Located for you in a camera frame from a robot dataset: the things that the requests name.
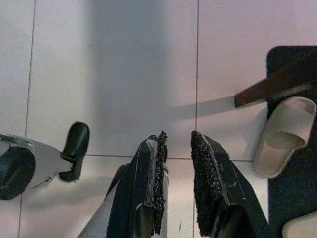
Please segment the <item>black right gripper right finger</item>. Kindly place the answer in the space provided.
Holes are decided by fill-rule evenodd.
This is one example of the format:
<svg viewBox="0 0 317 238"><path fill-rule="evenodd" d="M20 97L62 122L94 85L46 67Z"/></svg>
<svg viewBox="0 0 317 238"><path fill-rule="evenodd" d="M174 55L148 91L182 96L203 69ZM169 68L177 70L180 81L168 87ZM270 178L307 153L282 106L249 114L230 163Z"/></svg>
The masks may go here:
<svg viewBox="0 0 317 238"><path fill-rule="evenodd" d="M191 157L200 235L267 238L269 225L256 194L221 144L192 131Z"/></svg>

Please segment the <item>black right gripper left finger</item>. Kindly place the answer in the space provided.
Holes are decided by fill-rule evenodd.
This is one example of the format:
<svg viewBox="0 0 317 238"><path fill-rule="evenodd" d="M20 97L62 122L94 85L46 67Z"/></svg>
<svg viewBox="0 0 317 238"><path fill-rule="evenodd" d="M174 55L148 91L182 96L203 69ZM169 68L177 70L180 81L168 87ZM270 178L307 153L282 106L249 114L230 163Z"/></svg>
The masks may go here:
<svg viewBox="0 0 317 238"><path fill-rule="evenodd" d="M106 230L108 238L160 238L166 204L167 135L151 135L139 145L122 174Z"/></svg>

